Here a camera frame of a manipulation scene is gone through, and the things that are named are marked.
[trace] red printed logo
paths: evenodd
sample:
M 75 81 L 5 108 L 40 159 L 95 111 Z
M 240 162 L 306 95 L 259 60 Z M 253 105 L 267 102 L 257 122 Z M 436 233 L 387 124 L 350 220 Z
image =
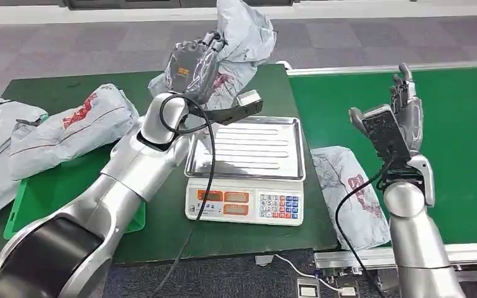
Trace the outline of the red printed logo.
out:
M 228 82 L 231 79 L 229 74 L 217 73 L 217 78 L 213 83 L 213 90 L 219 89 L 224 83 Z
M 74 112 L 72 116 L 63 118 L 63 127 L 67 129 L 72 123 L 85 119 L 89 111 L 92 109 L 91 101 L 95 98 L 97 98 L 96 93 L 92 93 L 87 99 L 85 99 L 83 106 Z
M 350 187 L 352 188 L 352 191 L 358 188 L 359 186 L 361 186 L 363 183 L 364 183 L 364 180 L 361 174 L 358 174 L 357 176 L 348 179 L 348 185 L 350 185 Z M 379 207 L 379 204 L 368 205 L 365 202 L 365 188 L 356 192 L 355 196 L 359 204 L 361 204 L 361 207 L 363 208 L 363 210 L 374 214 L 377 218 L 381 217 L 381 208 Z

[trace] gray carpet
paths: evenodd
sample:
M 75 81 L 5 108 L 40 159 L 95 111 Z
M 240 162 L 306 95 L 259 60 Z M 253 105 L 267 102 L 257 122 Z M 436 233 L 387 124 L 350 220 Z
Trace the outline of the gray carpet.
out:
M 477 60 L 477 17 L 274 20 L 294 68 Z M 0 93 L 15 78 L 160 70 L 214 21 L 0 25 Z
M 313 252 L 291 251 L 282 257 L 294 263 L 306 274 L 314 272 Z M 150 297 L 169 265 L 147 264 L 135 268 L 111 268 L 105 284 L 105 298 Z M 252 256 L 213 260 L 185 261 L 178 265 L 166 286 L 156 297 L 162 298 L 221 298 L 296 297 L 298 274 L 289 264 L 278 258 L 265 267 L 255 264 Z M 362 297 L 379 297 L 364 278 L 357 278 Z M 321 286 L 321 297 L 334 297 L 334 293 Z M 387 297 L 399 297 L 397 292 L 387 292 Z

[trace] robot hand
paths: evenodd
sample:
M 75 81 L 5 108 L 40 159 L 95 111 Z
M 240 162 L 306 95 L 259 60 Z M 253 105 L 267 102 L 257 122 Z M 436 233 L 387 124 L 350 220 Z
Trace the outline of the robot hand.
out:
M 205 104 L 214 92 L 218 74 L 217 56 L 227 45 L 218 32 L 208 32 L 203 39 L 177 43 L 165 70 L 170 91 L 195 96 Z
M 393 147 L 397 150 L 397 157 L 408 151 L 410 156 L 417 155 L 423 139 L 423 109 L 421 100 L 416 96 L 416 86 L 412 79 L 412 72 L 406 64 L 399 65 L 402 77 L 394 74 L 394 86 L 391 88 L 391 104 L 382 105 L 372 110 L 361 113 L 356 107 L 348 111 L 352 124 L 364 135 L 375 142 L 394 142 Z M 384 124 L 387 130 L 390 130 L 392 140 L 385 140 L 384 136 L 374 134 L 377 125 Z M 396 132 L 392 130 L 399 129 L 403 142 L 397 138 Z M 380 152 L 382 158 L 386 158 L 388 153 Z

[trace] white cable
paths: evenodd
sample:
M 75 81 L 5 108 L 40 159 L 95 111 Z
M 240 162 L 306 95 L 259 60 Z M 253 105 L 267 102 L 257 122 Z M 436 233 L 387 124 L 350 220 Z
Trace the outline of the white cable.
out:
M 300 272 L 300 271 L 293 265 L 293 263 L 292 263 L 290 260 L 285 259 L 285 258 L 283 258 L 282 256 L 277 255 L 277 254 L 274 254 L 274 256 L 276 256 L 277 258 L 279 258 L 279 259 L 281 259 L 281 260 L 287 262 L 287 263 L 295 270 L 295 272 L 299 273 L 299 275 L 304 276 L 305 278 L 315 278 L 315 279 L 319 280 L 320 282 L 322 282 L 322 283 L 323 283 L 325 286 L 327 286 L 329 289 L 334 290 L 334 291 L 337 291 L 337 292 L 341 292 L 340 289 L 336 289 L 336 288 L 332 287 L 331 285 L 327 284 L 325 281 L 323 281 L 322 279 L 318 278 L 317 276 L 313 276 L 313 275 L 310 275 L 310 274 L 304 274 L 304 273 Z

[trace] aluminum frame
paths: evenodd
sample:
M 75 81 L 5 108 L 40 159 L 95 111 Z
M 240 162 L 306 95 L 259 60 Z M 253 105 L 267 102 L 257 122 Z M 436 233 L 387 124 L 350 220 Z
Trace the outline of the aluminum frame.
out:
M 463 61 L 451 63 L 428 63 L 409 65 L 411 70 L 441 70 L 459 68 L 477 68 L 477 61 Z M 287 70 L 289 77 L 336 75 L 349 73 L 382 73 L 397 72 L 398 66 L 355 66 L 334 68 L 308 68 Z M 477 264 L 477 243 L 445 245 L 445 251 L 453 265 Z M 395 268 L 394 252 L 392 248 L 374 248 L 358 252 L 363 264 L 368 269 Z M 346 268 L 359 267 L 357 260 L 350 251 L 317 252 L 314 254 L 317 268 Z

